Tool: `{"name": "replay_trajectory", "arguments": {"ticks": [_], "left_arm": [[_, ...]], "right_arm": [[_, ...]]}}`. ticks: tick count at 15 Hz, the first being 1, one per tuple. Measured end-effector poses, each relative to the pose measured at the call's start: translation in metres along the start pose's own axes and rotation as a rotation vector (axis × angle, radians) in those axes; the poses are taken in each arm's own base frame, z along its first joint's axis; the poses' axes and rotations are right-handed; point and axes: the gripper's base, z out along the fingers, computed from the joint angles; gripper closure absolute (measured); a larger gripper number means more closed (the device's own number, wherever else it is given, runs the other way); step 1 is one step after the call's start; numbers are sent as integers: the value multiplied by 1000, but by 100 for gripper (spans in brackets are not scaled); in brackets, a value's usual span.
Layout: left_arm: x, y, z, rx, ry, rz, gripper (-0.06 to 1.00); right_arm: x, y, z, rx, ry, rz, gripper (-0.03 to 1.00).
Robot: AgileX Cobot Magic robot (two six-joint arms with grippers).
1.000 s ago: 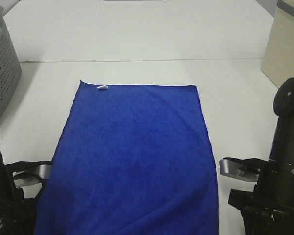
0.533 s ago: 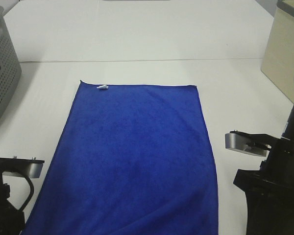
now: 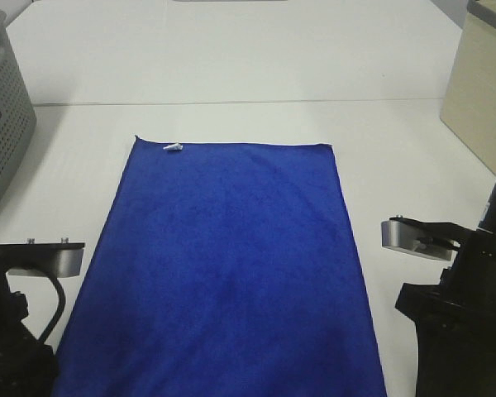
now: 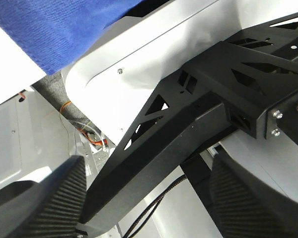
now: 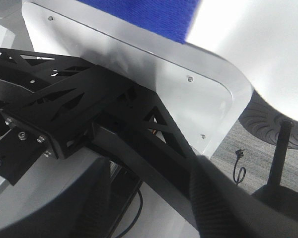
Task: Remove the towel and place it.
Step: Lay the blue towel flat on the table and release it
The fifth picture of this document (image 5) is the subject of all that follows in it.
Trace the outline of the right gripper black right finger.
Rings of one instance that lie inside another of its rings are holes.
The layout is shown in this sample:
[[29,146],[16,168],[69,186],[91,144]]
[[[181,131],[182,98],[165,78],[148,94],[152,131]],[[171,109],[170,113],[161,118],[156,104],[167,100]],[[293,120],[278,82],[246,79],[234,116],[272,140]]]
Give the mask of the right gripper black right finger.
[[202,238],[298,238],[298,222],[236,186],[205,156],[192,160],[190,201]]

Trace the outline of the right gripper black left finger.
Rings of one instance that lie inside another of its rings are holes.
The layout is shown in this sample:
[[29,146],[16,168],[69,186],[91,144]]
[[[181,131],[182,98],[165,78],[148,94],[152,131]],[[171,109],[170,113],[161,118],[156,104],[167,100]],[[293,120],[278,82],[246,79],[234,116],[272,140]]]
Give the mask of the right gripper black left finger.
[[72,183],[9,187],[0,195],[0,238],[107,238],[120,216],[114,200],[106,157]]

